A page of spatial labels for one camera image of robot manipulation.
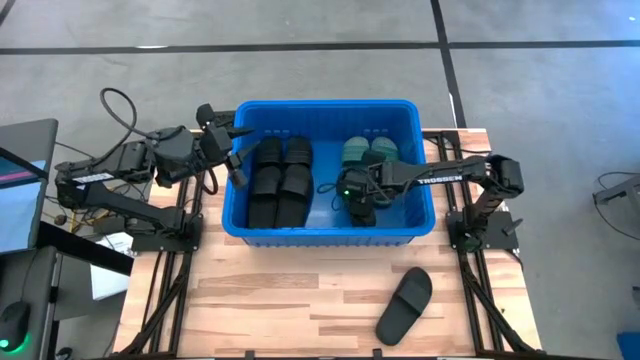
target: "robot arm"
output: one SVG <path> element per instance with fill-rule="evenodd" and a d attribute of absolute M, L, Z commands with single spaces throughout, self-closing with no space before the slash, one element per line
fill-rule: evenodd
<path fill-rule="evenodd" d="M 478 200 L 464 209 L 462 226 L 469 238 L 466 247 L 471 251 L 484 242 L 489 216 L 502 201 L 524 191 L 517 161 L 491 155 L 421 165 L 382 162 L 369 166 L 366 171 L 347 169 L 338 179 L 336 189 L 348 204 L 352 222 L 372 226 L 375 225 L 372 198 L 376 194 L 392 199 L 415 186 L 460 181 L 471 181 L 484 188 Z"/>
<path fill-rule="evenodd" d="M 99 207 L 150 223 L 157 230 L 182 233 L 188 219 L 183 209 L 157 208 L 109 191 L 103 182 L 120 179 L 132 184 L 150 181 L 170 188 L 172 184 L 224 164 L 236 187 L 248 181 L 241 170 L 242 159 L 251 149 L 231 154 L 232 140 L 252 130 L 236 129 L 233 119 L 218 118 L 209 104 L 198 108 L 196 119 L 203 133 L 193 134 L 184 126 L 155 131 L 153 138 L 127 142 L 106 158 L 56 165 L 58 201 L 70 209 Z"/>

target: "wooden table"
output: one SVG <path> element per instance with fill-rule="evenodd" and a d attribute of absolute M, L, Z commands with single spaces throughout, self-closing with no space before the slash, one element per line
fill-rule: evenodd
<path fill-rule="evenodd" d="M 460 137 L 463 148 L 489 148 L 485 130 L 460 130 Z M 435 145 L 425 141 L 425 149 L 428 159 L 438 159 Z M 218 167 L 216 175 L 226 179 L 226 170 Z M 471 188 L 475 199 L 479 189 Z M 252 248 L 222 228 L 224 186 L 216 196 L 204 195 L 206 232 L 193 259 L 178 355 L 242 356 L 255 350 L 257 356 L 269 357 L 371 356 L 374 348 L 382 348 L 385 356 L 472 355 L 457 257 L 444 225 L 444 186 L 432 186 L 432 192 L 434 230 L 393 248 Z M 154 186 L 150 202 L 174 205 L 176 194 L 177 187 Z M 115 350 L 140 330 L 156 256 L 145 253 L 135 260 Z M 520 265 L 501 250 L 485 251 L 485 256 L 497 307 L 526 342 L 539 348 Z M 384 346 L 374 326 L 400 278 L 413 266 L 431 276 L 433 298 L 399 345 Z M 490 348 L 486 316 L 479 303 L 478 308 L 484 344 Z M 170 309 L 161 350 L 168 347 L 172 314 Z"/>

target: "gray floor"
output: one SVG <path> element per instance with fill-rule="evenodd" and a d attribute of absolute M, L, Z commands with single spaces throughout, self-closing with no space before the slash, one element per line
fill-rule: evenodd
<path fill-rule="evenodd" d="M 441 3 L 452 42 L 640 39 L 632 0 Z M 0 47 L 436 39 L 430 4 L 417 0 L 17 0 L 0 27 Z M 525 219 L 518 233 L 545 349 L 620 358 L 615 335 L 640 331 L 640 241 L 608 228 L 591 193 L 598 174 L 640 171 L 640 48 L 452 56 L 467 125 L 489 129 L 494 149 L 523 165 L 526 192 L 509 206 Z M 438 50 L 2 56 L 0 124 L 55 117 L 59 141 L 99 154 L 123 133 L 100 107 L 105 86 L 132 96 L 142 129 L 193 126 L 204 102 L 276 98 L 406 98 L 424 126 L 454 124 Z M 69 159 L 79 156 L 56 150 L 56 161 Z M 603 212 L 640 235 L 623 201 Z M 102 355 L 121 303 L 63 322 L 60 345 Z"/>

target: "blue plastic bin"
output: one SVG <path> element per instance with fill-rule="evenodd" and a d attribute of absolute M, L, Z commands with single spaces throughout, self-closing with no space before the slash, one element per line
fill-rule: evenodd
<path fill-rule="evenodd" d="M 400 160 L 413 164 L 426 162 L 420 119 L 416 107 L 405 100 L 300 100 L 249 101 L 242 104 L 235 126 L 255 131 L 234 140 L 234 150 L 245 148 L 266 136 L 283 140 L 300 135 L 313 147 L 314 195 L 304 228 L 247 229 L 249 187 L 240 191 L 227 183 L 222 224 L 232 236 L 253 246 L 398 246 L 416 236 L 429 233 L 435 213 L 428 186 L 412 189 L 403 204 L 398 197 L 388 209 L 376 209 L 375 227 L 354 228 L 346 210 L 334 211 L 335 191 L 318 194 L 318 185 L 335 183 L 341 171 L 344 143 L 353 136 L 371 142 L 386 136 L 398 146 Z M 243 170 L 251 179 L 253 159 Z"/>

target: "black slipper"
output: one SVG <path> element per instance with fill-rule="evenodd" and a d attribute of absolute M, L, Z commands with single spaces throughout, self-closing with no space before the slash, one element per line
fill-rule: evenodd
<path fill-rule="evenodd" d="M 311 171 L 304 165 L 290 165 L 278 192 L 276 228 L 304 227 L 313 195 Z"/>
<path fill-rule="evenodd" d="M 313 196 L 313 150 L 309 139 L 302 136 L 291 137 L 287 141 L 283 162 L 287 169 L 280 183 L 275 227 L 303 227 L 307 222 Z"/>
<path fill-rule="evenodd" d="M 287 152 L 284 155 L 285 166 L 300 164 L 311 169 L 313 162 L 313 150 L 309 139 L 302 136 L 293 136 L 287 141 Z"/>
<path fill-rule="evenodd" d="M 278 210 L 278 185 L 282 158 L 280 138 L 269 136 L 260 141 L 254 150 L 251 193 L 247 228 L 270 229 L 276 221 Z"/>
<path fill-rule="evenodd" d="M 280 167 L 282 158 L 282 141 L 275 136 L 268 136 L 260 141 L 254 150 L 254 169 L 267 166 Z"/>
<path fill-rule="evenodd" d="M 378 320 L 378 340 L 389 346 L 399 343 L 422 315 L 432 292 L 431 278 L 424 270 L 414 267 L 407 271 Z"/>
<path fill-rule="evenodd" d="M 278 211 L 280 175 L 280 169 L 275 166 L 259 169 L 253 175 L 253 185 L 249 194 L 247 228 L 271 229 L 274 227 Z"/>

